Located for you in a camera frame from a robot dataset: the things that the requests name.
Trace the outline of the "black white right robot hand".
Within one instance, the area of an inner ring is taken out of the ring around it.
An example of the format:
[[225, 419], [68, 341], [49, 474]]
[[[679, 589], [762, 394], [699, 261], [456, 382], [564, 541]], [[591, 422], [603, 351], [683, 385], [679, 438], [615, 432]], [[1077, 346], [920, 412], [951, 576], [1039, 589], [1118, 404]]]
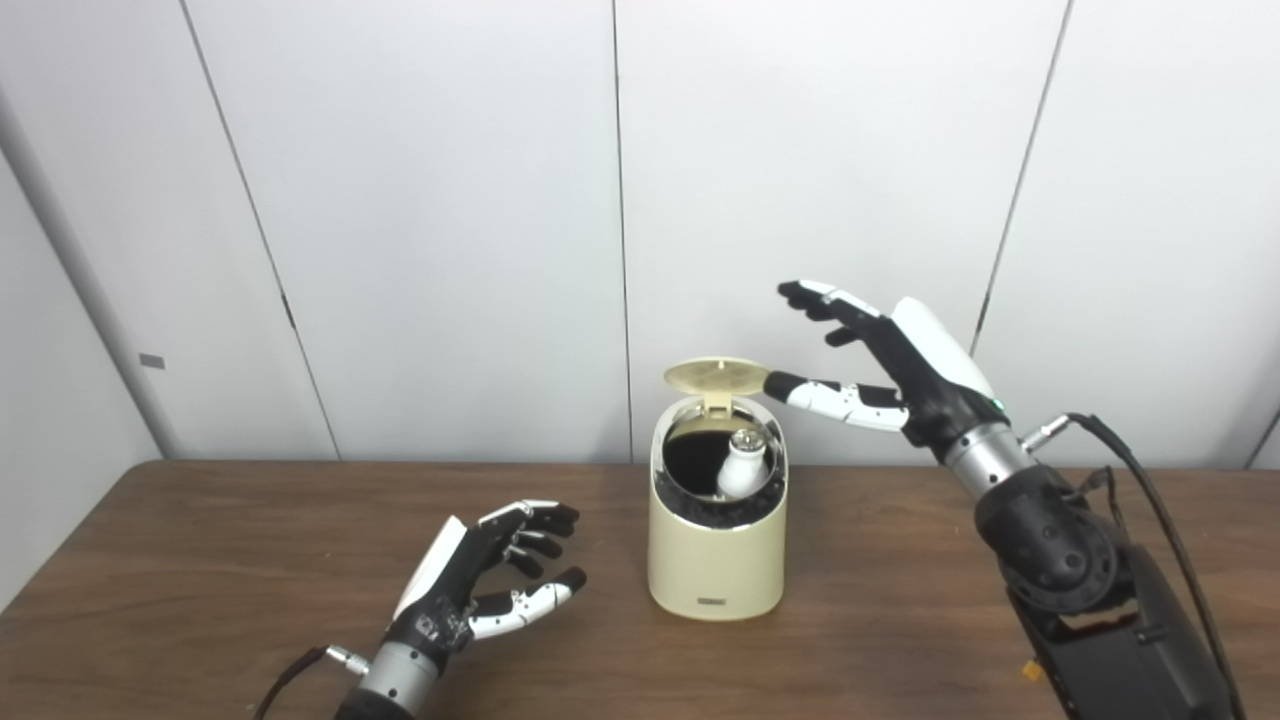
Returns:
[[817, 281], [787, 281], [777, 292], [809, 320], [836, 322], [826, 343], [863, 345], [892, 383], [841, 383], [773, 370], [764, 383], [769, 398], [846, 425], [899, 432], [938, 461], [973, 430], [1010, 427], [986, 375], [923, 302], [906, 297], [892, 313], [882, 313]]

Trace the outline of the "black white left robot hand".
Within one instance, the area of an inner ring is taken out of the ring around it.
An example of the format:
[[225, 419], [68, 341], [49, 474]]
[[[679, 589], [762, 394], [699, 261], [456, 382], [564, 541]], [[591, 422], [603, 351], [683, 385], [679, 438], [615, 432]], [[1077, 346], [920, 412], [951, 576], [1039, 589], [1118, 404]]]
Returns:
[[[415, 568], [383, 642], [443, 664], [470, 641], [520, 630], [567, 603], [586, 584], [581, 568], [547, 579], [543, 559], [558, 559], [580, 512], [556, 501], [517, 500], [472, 524], [451, 516]], [[529, 585], [476, 594], [485, 573], [517, 569]]]

